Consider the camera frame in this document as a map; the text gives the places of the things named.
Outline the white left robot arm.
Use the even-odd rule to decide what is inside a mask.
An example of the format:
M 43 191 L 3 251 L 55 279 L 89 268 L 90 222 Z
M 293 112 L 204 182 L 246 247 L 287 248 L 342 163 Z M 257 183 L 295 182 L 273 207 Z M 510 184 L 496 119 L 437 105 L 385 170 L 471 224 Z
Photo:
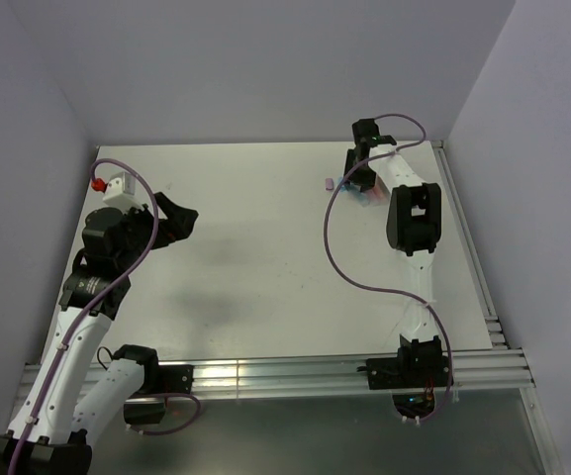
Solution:
M 23 406 L 0 434 L 0 474 L 85 474 L 93 446 L 118 412 L 128 424 L 157 424 L 165 399 L 190 395 L 193 368 L 160 365 L 155 349 L 124 344 L 86 394 L 80 393 L 104 335 L 131 287 L 126 271 L 154 249 L 188 238 L 195 210 L 154 196 L 145 205 L 108 205 L 84 221 L 83 246 L 63 284 L 54 335 Z

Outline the purple highlighter pen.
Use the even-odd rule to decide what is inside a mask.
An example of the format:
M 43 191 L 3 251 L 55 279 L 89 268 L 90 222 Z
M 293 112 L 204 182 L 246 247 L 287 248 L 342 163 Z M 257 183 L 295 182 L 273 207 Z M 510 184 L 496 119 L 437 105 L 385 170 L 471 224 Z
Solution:
M 373 188 L 369 191 L 370 200 L 376 204 L 382 204 L 387 201 L 386 193 L 380 188 Z

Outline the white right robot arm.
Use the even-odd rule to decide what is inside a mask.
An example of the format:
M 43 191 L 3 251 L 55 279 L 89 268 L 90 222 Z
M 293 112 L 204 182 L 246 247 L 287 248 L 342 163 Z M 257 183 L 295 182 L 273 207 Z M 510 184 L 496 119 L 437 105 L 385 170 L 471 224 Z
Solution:
M 439 327 L 428 309 L 432 299 L 432 264 L 441 238 L 441 189 L 427 182 L 397 152 L 398 143 L 384 136 L 373 118 L 351 126 L 354 147 L 347 151 L 347 183 L 360 191 L 377 189 L 390 198 L 386 236 L 411 278 L 399 330 L 397 374 L 416 386 L 431 370 L 446 365 Z

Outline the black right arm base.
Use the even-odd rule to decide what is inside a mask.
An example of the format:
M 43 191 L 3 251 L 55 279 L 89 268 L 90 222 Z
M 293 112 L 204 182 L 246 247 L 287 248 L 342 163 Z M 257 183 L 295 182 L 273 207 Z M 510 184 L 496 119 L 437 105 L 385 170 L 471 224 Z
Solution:
M 401 361 L 400 357 L 369 358 L 357 368 L 366 375 L 368 388 L 379 390 L 411 390 L 393 396 L 397 412 L 410 420 L 422 419 L 432 414 L 436 407 L 436 388 L 445 388 L 448 382 L 448 358 L 434 366 L 416 368 Z

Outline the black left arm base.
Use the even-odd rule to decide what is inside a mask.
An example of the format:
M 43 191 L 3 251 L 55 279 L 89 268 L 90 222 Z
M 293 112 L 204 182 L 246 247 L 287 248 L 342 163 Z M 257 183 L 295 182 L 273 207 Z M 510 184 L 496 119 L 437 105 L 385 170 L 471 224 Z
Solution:
M 194 381 L 193 365 L 160 365 L 152 383 L 135 392 L 124 404 L 123 418 L 131 426 L 153 426 L 168 413 L 172 394 L 189 395 Z

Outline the blue highlighter pen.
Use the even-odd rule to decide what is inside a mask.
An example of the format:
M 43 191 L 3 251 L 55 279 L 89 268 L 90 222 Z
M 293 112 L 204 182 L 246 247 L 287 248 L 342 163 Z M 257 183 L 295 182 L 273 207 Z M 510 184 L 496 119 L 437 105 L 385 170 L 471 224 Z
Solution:
M 367 207 L 371 203 L 368 194 L 366 192 L 361 192 L 358 187 L 343 185 L 340 188 L 340 192 L 345 193 L 351 200 L 362 207 Z

